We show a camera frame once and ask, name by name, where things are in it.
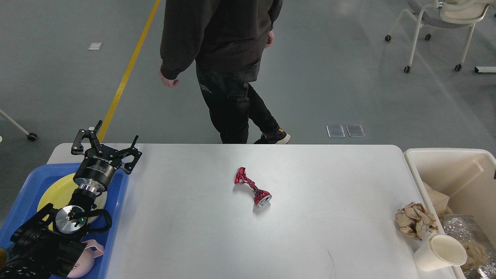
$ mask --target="black hoodie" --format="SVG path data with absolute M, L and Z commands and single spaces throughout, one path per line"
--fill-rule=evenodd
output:
M 283 0 L 167 0 L 160 71 L 175 79 L 193 60 L 219 72 L 247 70 L 262 57 Z

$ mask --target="beige bin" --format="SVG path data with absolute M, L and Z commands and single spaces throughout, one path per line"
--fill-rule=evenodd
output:
M 412 148 L 404 155 L 427 210 L 435 214 L 422 181 L 449 196 L 448 206 L 453 213 L 473 215 L 496 247 L 494 156 L 486 150 L 464 148 Z M 457 278 L 465 278 L 460 267 L 453 270 Z

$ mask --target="person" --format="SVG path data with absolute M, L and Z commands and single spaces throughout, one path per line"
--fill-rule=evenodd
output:
M 160 78 L 176 88 L 177 76 L 196 61 L 196 76 L 210 119 L 222 143 L 246 143 L 248 119 L 262 131 L 255 143 L 286 144 L 256 81 L 264 48 L 282 0 L 167 0 L 160 56 Z

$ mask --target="white table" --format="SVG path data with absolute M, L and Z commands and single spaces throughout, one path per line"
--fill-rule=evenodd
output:
M 122 149 L 129 144 L 107 144 Z M 80 162 L 70 143 L 48 163 Z M 422 202 L 392 145 L 140 144 L 107 272 L 114 279 L 439 279 L 394 221 Z M 254 208 L 236 170 L 269 191 Z

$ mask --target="yellow floor line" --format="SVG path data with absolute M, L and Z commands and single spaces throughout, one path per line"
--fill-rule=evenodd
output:
M 148 33 L 148 29 L 150 29 L 150 25 L 152 24 L 153 17 L 155 16 L 155 12 L 157 11 L 159 4 L 160 4 L 160 0 L 155 0 L 155 4 L 153 5 L 152 11 L 148 16 L 148 20 L 146 21 L 145 27 L 143 28 L 143 32 L 141 32 L 141 36 L 139 37 L 138 44 L 136 45 L 136 48 L 134 48 L 134 52 L 132 53 L 131 60 L 129 61 L 129 64 L 127 65 L 127 69 L 124 72 L 124 76 L 121 80 L 121 83 L 119 84 L 119 88 L 117 89 L 116 95 L 114 96 L 114 99 L 110 104 L 109 111 L 105 116 L 105 120 L 103 121 L 103 124 L 100 130 L 98 131 L 98 140 L 100 142 L 103 142 L 103 139 L 105 138 L 105 133 L 107 132 L 110 121 L 112 120 L 112 117 L 114 116 L 114 113 L 117 109 L 117 104 L 121 99 L 125 85 L 127 83 L 127 80 L 129 79 L 129 76 L 131 75 L 132 68 L 134 67 L 134 63 L 138 58 L 139 51 L 141 50 L 141 46 L 143 46 L 143 42 L 145 41 L 146 34 Z

